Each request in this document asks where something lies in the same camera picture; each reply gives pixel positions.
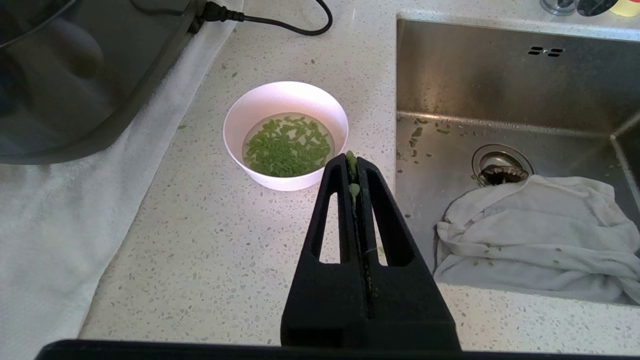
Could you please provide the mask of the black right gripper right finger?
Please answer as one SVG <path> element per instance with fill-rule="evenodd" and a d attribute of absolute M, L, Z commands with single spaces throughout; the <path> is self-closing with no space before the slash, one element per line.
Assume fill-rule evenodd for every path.
<path fill-rule="evenodd" d="M 459 351 L 455 321 L 381 171 L 357 159 L 365 341 L 379 349 Z"/>

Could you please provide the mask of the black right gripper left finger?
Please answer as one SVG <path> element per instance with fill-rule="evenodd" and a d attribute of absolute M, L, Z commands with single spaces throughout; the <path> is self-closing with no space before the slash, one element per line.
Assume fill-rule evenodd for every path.
<path fill-rule="evenodd" d="M 372 226 L 364 216 L 358 161 L 345 153 L 325 166 L 281 317 L 289 347 L 373 347 Z M 330 198 L 337 199 L 338 263 L 320 261 Z"/>

